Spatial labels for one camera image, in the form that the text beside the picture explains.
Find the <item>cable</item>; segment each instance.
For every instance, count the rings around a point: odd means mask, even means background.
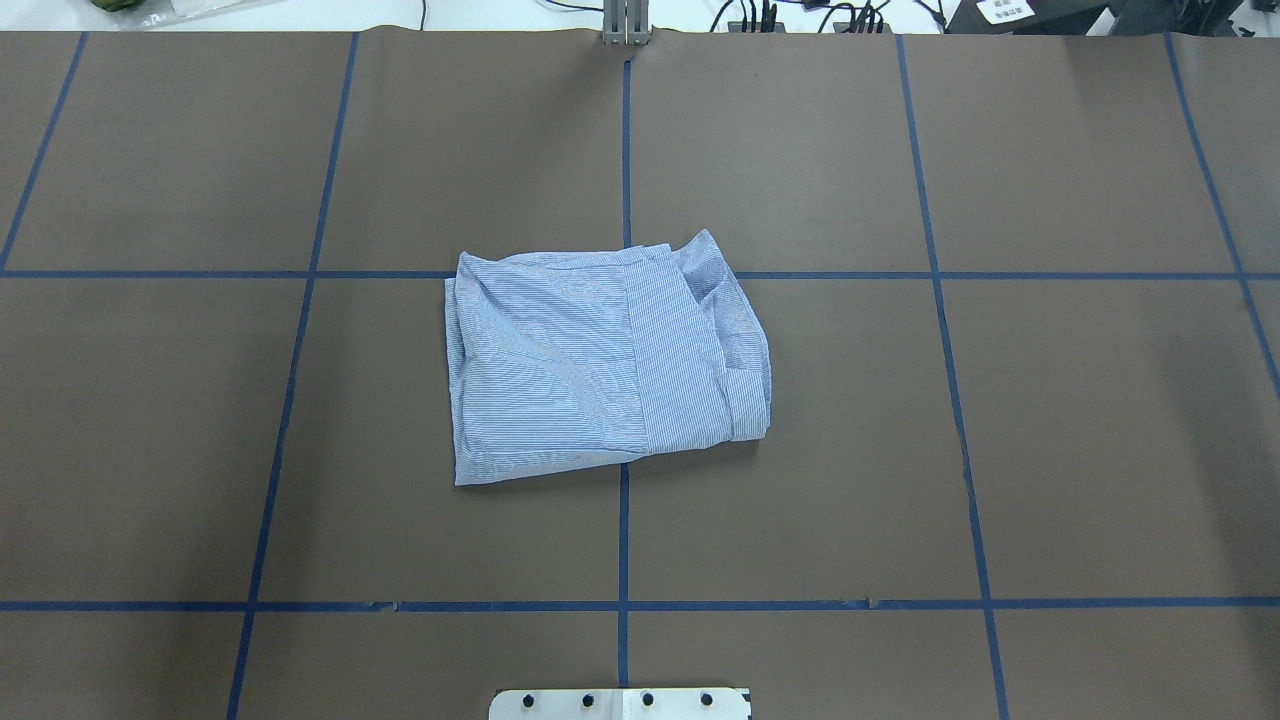
[[[829,10],[827,10],[827,14],[822,17],[822,24],[818,26],[818,32],[826,29],[827,20],[829,20],[831,15],[841,8],[849,10],[849,24],[854,24],[854,15],[858,13],[858,8],[854,8],[852,3],[836,3]]]
[[[733,4],[733,0],[724,0],[724,4],[721,5],[721,12],[716,13],[716,19],[712,20],[712,29],[709,29],[707,32],[716,32],[716,26],[718,26],[719,24],[719,19],[724,17],[724,10],[728,10],[728,6],[732,5],[732,4]]]
[[[570,10],[589,10],[591,13],[603,13],[604,8],[588,8],[586,5],[571,5],[568,3],[561,3],[559,0],[543,0],[548,5],[556,5],[557,8],[568,8]]]
[[[861,12],[858,13],[858,19],[854,23],[850,23],[849,27],[846,27],[842,32],[865,33],[865,35],[876,35],[878,32],[884,32],[884,14],[881,13],[881,10],[883,10],[884,6],[888,5],[890,3],[892,3],[892,0],[884,0],[879,5],[872,6],[870,0],[867,0],[867,4],[863,5]]]
[[[947,15],[946,13],[942,12],[942,0],[938,0],[937,10],[927,5],[924,0],[913,0],[913,3],[924,8],[929,13],[929,17],[933,18],[933,22],[938,24],[940,31],[942,32],[947,31]]]

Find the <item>blue striped shirt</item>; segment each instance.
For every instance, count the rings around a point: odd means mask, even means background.
[[[769,427],[764,331],[707,231],[676,251],[463,252],[444,287],[460,486]]]

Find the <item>striped shirt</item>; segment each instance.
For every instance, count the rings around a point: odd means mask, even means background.
[[[463,252],[444,292],[460,486],[769,427],[764,331],[707,231],[676,251]]]

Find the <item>blue tape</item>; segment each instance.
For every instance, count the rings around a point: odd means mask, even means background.
[[[951,415],[955,419],[956,434],[960,438],[960,456],[964,469],[965,491],[969,495],[969,532],[973,536],[973,555],[978,566],[978,588],[986,603],[991,601],[991,582],[987,577],[987,552],[982,539],[982,520],[978,516],[978,492],[973,483],[973,464],[969,459],[969,434],[964,425],[964,407],[960,404],[960,383],[956,379],[955,355],[951,351],[951,329],[947,325],[946,300],[942,295],[942,273],[938,268],[938,251],[933,237],[933,218],[929,213],[929,195],[924,184],[924,164],[920,159],[920,137],[915,124],[915,108],[911,102],[911,79],[906,67],[906,44],[902,36],[897,41],[897,68],[902,78],[902,105],[906,109],[906,128],[911,140],[911,161],[915,164],[915,191],[920,201],[920,219],[924,224],[924,245],[929,255],[929,273],[933,279],[933,304],[938,315],[938,332],[942,336],[942,357],[947,368],[947,387],[951,391]],[[991,655],[991,675],[996,689],[996,707],[1000,720],[1009,720],[1009,700],[1005,693],[1005,669],[1000,657],[1000,638],[996,633],[996,614],[989,605],[983,610],[987,624],[987,650]]]
[[[1094,610],[1140,607],[1280,607],[1280,597],[1068,597],[993,600],[995,610]]]
[[[244,612],[243,602],[164,600],[8,600],[0,612]]]
[[[79,40],[76,42],[76,53],[72,54],[72,63],[67,68],[67,76],[63,78],[63,87],[58,91],[58,101],[54,102],[54,111],[49,115],[45,135],[40,138],[36,159],[31,163],[31,172],[27,173],[27,184],[22,186],[22,196],[18,199],[18,208],[13,213],[13,222],[9,223],[9,233],[4,238],[4,247],[0,247],[0,270],[4,270],[9,263],[13,243],[18,240],[18,228],[22,227],[22,217],[27,213],[27,202],[31,201],[31,192],[36,188],[36,178],[40,177],[40,168],[45,164],[45,154],[49,152],[49,142],[54,138],[54,129],[58,127],[58,120],[63,117],[63,106],[67,105],[67,96],[72,92],[72,81],[76,79],[76,70],[79,69],[79,61],[84,56],[84,45],[87,42],[88,33],[82,32]]]
[[[351,33],[351,47],[347,51],[347,70],[342,81],[342,97],[338,101],[338,118],[334,120],[333,142],[329,150],[329,169],[325,173],[324,191],[320,196],[320,213],[316,218],[316,233],[311,245],[311,264],[307,286],[302,292],[302,310],[298,313],[298,328],[293,338],[293,355],[289,359],[289,377],[284,386],[284,404],[280,409],[280,427],[275,434],[275,452],[271,457],[271,475],[266,486],[266,501],[262,505],[262,524],[257,533],[257,550],[253,553],[253,571],[250,577],[248,605],[244,609],[244,621],[241,626],[241,643],[236,653],[236,671],[232,675],[230,696],[227,701],[227,719],[234,720],[239,712],[241,688],[244,684],[244,669],[248,664],[248,647],[253,638],[253,615],[259,592],[262,587],[262,565],[266,561],[266,546],[271,537],[271,520],[275,515],[275,498],[280,487],[280,468],[284,462],[284,438],[289,432],[293,416],[293,396],[298,383],[298,361],[302,357],[302,342],[307,333],[307,320],[311,315],[311,297],[315,293],[316,268],[320,264],[320,251],[324,243],[325,222],[329,217],[329,200],[333,196],[333,178],[338,169],[338,155],[342,147],[342,129],[347,118],[347,101],[351,97],[351,78],[356,69],[356,51],[360,47],[360,33]]]
[[[895,272],[895,270],[851,270],[851,272],[822,272],[822,270],[792,270],[768,272],[748,270],[733,273],[740,281],[927,281],[933,275],[925,272]]]
[[[1262,351],[1262,360],[1266,363],[1267,374],[1271,375],[1271,389],[1280,398],[1280,370],[1276,369],[1275,356],[1271,354],[1271,343],[1262,328],[1262,318],[1258,316],[1258,307],[1253,302],[1253,291],[1249,290],[1249,281],[1244,274],[1244,264],[1240,261],[1240,252],[1235,247],[1235,238],[1231,236],[1231,225],[1226,222],[1226,211],[1222,210],[1222,201],[1217,196],[1217,184],[1213,182],[1213,173],[1208,169],[1208,159],[1204,156],[1204,147],[1199,141],[1199,132],[1196,131],[1196,119],[1192,117],[1190,104],[1187,101],[1187,88],[1183,87],[1183,73],[1178,67],[1178,53],[1174,49],[1174,36],[1165,32],[1165,51],[1169,54],[1169,69],[1174,74],[1174,90],[1178,91],[1178,104],[1183,109],[1183,120],[1187,123],[1187,133],[1192,140],[1192,150],[1196,151],[1196,161],[1199,163],[1201,174],[1204,177],[1204,187],[1208,190],[1210,202],[1213,204],[1213,214],[1217,217],[1217,225],[1222,231],[1222,241],[1226,243],[1226,252],[1231,256],[1231,266],[1235,268],[1235,278],[1240,283],[1240,293],[1244,295],[1244,306],[1249,311],[1249,322],[1253,324],[1253,334],[1258,340]]]
[[[259,601],[255,614],[324,612],[617,612],[612,600],[534,601]],[[1032,597],[983,600],[632,600],[631,612],[900,612],[1280,607],[1280,596]],[[0,612],[244,612],[247,602],[161,600],[5,600]]]
[[[14,279],[448,279],[454,270],[3,270]],[[746,270],[742,281],[928,281],[927,270]],[[943,281],[1238,281],[1238,273],[1005,272],[942,270]],[[1244,273],[1257,282],[1280,281],[1280,273]]]
[[[618,466],[618,687],[630,685],[631,465]]]
[[[631,58],[622,63],[622,247],[631,247]]]
[[[622,63],[622,247],[631,247],[631,58]],[[618,687],[631,684],[631,466],[618,466]]]
[[[1233,273],[940,272],[945,281],[1234,281]]]

